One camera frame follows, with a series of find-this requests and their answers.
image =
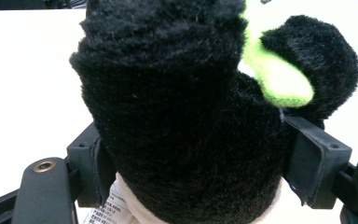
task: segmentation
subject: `white label tag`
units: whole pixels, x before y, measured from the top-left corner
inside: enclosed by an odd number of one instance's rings
[[[138,224],[114,183],[103,207],[93,208],[83,224]]]

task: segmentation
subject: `black plastic bracket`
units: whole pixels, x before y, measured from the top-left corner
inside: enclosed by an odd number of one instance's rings
[[[11,223],[77,223],[63,159],[43,159],[25,169]]]
[[[286,115],[285,121],[297,138],[283,177],[303,205],[332,209],[337,197],[331,188],[337,172],[347,167],[351,148],[301,117]]]
[[[98,207],[109,197],[110,186],[116,179],[116,168],[103,150],[100,135],[91,123],[66,149],[69,166],[78,169],[82,191],[77,198],[79,207]]]

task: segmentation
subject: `screw hole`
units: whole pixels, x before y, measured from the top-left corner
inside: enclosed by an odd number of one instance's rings
[[[50,162],[44,162],[42,164],[40,164],[37,168],[43,170],[43,169],[48,169],[51,166]]]
[[[330,147],[332,147],[332,148],[339,148],[339,146],[338,145],[336,145],[336,144],[330,144]]]
[[[55,161],[42,161],[34,167],[34,171],[37,173],[43,173],[51,170],[55,165]]]

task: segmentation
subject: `white surface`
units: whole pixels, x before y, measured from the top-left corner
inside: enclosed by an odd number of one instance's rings
[[[357,6],[340,25],[358,52]],[[335,7],[330,16],[339,11]],[[80,81],[68,63],[83,35],[78,23],[84,16],[81,9],[0,11],[0,196],[20,186],[22,171],[30,163],[65,157],[66,147],[91,123],[80,97]],[[326,126],[353,148],[356,163],[358,91]],[[281,199],[262,223],[335,224],[340,207],[334,211],[301,207],[284,183]],[[80,220],[86,213],[87,209],[80,211]]]

